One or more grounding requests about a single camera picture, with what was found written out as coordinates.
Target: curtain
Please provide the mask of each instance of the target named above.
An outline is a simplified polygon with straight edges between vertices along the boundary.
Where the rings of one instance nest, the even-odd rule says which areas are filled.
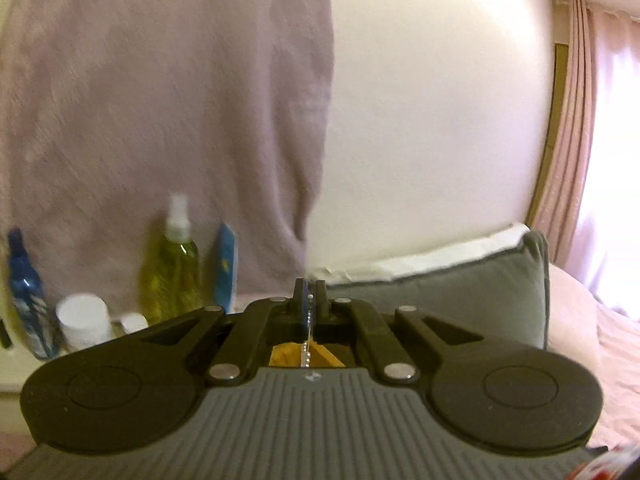
[[[569,62],[556,145],[531,227],[548,240],[549,259],[564,267],[580,211],[593,135],[593,63],[587,5],[570,0]]]
[[[640,23],[591,6],[591,160],[565,266],[606,306],[640,319]]]

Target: pillow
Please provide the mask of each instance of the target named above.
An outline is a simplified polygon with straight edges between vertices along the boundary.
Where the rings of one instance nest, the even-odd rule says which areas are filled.
[[[548,347],[579,362],[596,377],[600,343],[596,320],[598,302],[587,288],[564,270],[549,266],[551,314]]]
[[[331,298],[368,301],[379,312],[412,304],[481,335],[546,348],[548,259],[545,237],[537,231],[524,234],[517,246],[480,260],[391,282],[328,288]]]

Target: gray cushion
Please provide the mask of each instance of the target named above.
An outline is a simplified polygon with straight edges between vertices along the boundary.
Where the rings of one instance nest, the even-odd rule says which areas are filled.
[[[394,282],[336,285],[329,289],[329,295],[368,301],[379,312],[415,305],[481,335],[546,348],[546,240],[540,232],[530,231],[517,247],[482,260]]]

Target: small white jar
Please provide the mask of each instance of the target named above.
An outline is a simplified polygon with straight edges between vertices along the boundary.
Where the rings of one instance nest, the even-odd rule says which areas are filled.
[[[83,350],[113,338],[109,311],[95,294],[71,294],[58,303],[56,315],[69,350]]]

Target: dark blue bottle cap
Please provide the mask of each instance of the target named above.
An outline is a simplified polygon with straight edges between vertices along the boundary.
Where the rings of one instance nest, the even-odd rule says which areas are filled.
[[[22,241],[22,231],[19,228],[11,229],[6,239],[9,241],[9,248],[11,249],[11,257],[26,256],[27,251],[24,249],[24,242]]]

